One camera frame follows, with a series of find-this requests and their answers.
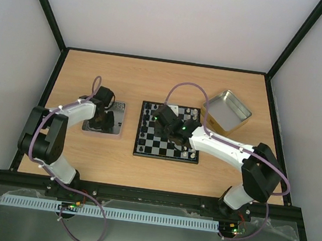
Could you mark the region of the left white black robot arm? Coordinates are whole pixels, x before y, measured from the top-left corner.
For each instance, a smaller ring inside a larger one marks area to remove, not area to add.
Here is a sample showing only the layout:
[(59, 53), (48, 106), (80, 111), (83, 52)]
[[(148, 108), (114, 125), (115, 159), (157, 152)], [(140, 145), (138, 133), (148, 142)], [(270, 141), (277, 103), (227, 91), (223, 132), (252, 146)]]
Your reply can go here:
[(58, 187), (53, 187), (52, 190), (55, 190), (60, 198), (81, 198), (80, 173), (62, 154), (67, 129), (84, 121), (89, 131), (111, 131), (115, 119), (110, 108), (114, 102), (113, 91), (101, 86), (90, 96), (84, 95), (71, 104), (54, 109), (42, 106), (32, 109), (17, 147), (58, 183)]

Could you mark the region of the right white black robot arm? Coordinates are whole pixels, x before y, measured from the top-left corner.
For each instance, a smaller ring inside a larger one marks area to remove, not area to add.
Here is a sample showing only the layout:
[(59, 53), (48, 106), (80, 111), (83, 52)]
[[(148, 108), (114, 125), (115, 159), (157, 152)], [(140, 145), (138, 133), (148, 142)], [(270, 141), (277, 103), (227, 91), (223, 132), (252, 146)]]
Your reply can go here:
[(253, 201), (267, 202), (283, 180), (281, 167), (266, 144), (246, 145), (218, 134), (214, 135), (193, 118), (180, 119), (166, 104), (155, 110), (153, 117), (156, 129), (170, 142), (208, 153), (241, 173), (241, 184), (229, 187), (218, 201), (218, 211), (225, 218), (236, 215), (242, 206)]

